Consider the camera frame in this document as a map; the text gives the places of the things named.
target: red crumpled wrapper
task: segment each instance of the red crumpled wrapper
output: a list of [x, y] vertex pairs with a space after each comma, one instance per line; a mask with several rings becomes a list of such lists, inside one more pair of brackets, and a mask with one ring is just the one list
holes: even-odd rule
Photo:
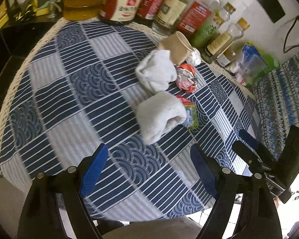
[[195, 77], [195, 68], [190, 64], [182, 64], [176, 67], [177, 79], [176, 85], [179, 89], [184, 90], [185, 93], [191, 93], [195, 90], [198, 84]]

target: gold bottle cap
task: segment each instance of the gold bottle cap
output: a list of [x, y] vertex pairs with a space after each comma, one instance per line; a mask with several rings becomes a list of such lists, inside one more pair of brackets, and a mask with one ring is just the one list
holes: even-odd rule
[[224, 9], [231, 14], [236, 11], [236, 8], [228, 2], [224, 5]]
[[240, 18], [237, 22], [237, 24], [242, 27], [243, 30], [247, 30], [250, 25], [248, 24], [248, 22], [246, 22], [246, 20], [244, 18]]

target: cord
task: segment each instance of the cord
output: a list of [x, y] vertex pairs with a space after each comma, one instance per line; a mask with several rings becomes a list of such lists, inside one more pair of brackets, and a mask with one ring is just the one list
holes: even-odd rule
[[295, 18], [295, 21], [293, 22], [292, 26], [290, 27], [290, 29], [288, 30], [288, 32], [286, 34], [285, 42], [283, 44], [283, 53], [284, 54], [288, 53], [291, 49], [299, 47], [299, 44], [298, 44], [298, 45], [291, 46], [290, 48], [288, 48], [286, 50], [286, 43], [287, 43], [288, 36], [289, 36], [290, 32], [292, 31], [293, 27], [295, 26], [295, 24], [297, 23], [297, 20], [299, 20], [299, 15]]

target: green bottle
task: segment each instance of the green bottle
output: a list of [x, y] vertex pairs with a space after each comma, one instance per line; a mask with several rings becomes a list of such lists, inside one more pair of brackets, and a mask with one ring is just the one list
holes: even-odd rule
[[230, 19], [230, 15], [236, 9], [230, 4], [226, 3], [221, 10], [215, 10], [205, 22], [198, 28], [190, 40], [193, 47], [200, 48], [207, 44], [210, 37], [220, 28], [220, 26]]

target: metal screw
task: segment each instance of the metal screw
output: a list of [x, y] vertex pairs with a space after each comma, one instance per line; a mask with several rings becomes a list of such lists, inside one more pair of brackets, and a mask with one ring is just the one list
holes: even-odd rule
[[255, 178], [258, 179], [258, 180], [260, 180], [260, 179], [262, 178], [262, 175], [261, 175], [260, 173], [258, 173], [258, 172], [256, 172], [256, 173], [254, 174], [254, 176], [255, 176]]
[[222, 168], [222, 172], [226, 174], [230, 174], [231, 170], [227, 167]]
[[39, 172], [38, 174], [37, 174], [37, 178], [38, 179], [42, 179], [44, 177], [44, 172]]
[[68, 168], [68, 173], [73, 173], [73, 172], [75, 172], [77, 170], [77, 168], [75, 167], [75, 166], [70, 166], [69, 168]]

